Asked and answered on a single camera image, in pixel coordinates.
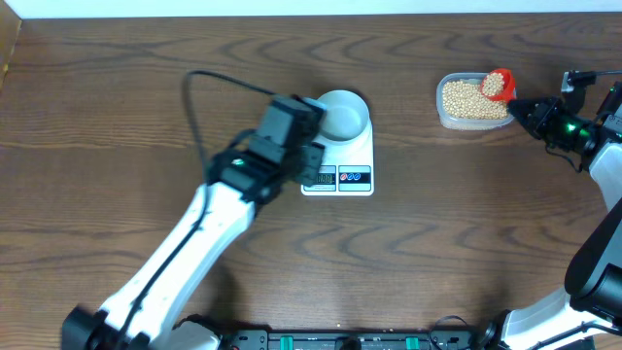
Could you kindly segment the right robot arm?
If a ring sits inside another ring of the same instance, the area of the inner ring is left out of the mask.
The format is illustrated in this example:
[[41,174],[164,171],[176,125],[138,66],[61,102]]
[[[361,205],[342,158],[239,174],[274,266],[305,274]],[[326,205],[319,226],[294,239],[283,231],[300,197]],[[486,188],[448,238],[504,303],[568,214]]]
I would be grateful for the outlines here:
[[592,120],[583,119],[595,71],[565,73],[560,97],[513,100],[509,113],[547,154],[580,157],[575,172],[597,183],[607,214],[570,261],[561,289],[522,309],[506,310],[477,349],[591,349],[597,334],[621,334],[621,85],[615,83]]

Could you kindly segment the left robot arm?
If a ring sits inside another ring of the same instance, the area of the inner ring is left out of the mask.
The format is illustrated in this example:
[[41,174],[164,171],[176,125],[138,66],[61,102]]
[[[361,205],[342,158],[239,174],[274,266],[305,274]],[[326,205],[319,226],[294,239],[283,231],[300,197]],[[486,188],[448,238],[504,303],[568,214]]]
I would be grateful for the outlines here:
[[205,183],[179,223],[140,270],[95,313],[75,307],[61,327],[63,349],[216,349],[222,339],[177,321],[225,249],[289,182],[312,184],[324,146],[327,106],[276,95],[259,127],[213,156]]

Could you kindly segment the red measuring scoop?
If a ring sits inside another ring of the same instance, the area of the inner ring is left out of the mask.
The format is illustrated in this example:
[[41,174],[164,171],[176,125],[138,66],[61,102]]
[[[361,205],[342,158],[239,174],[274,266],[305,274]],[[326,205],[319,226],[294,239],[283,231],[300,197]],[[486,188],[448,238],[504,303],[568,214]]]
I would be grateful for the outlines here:
[[516,81],[509,69],[498,68],[488,73],[480,84],[480,92],[493,102],[509,102],[516,98]]

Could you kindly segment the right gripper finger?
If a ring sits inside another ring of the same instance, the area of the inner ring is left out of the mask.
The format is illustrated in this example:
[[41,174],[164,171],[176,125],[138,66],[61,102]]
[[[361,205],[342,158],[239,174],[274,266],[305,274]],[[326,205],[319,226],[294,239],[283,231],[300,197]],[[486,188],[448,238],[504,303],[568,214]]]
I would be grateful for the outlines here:
[[527,117],[536,110],[537,105],[548,101],[548,97],[513,99],[507,103],[507,111],[513,117]]
[[527,108],[520,106],[508,106],[507,111],[530,136],[537,139],[534,129],[530,126],[530,116]]

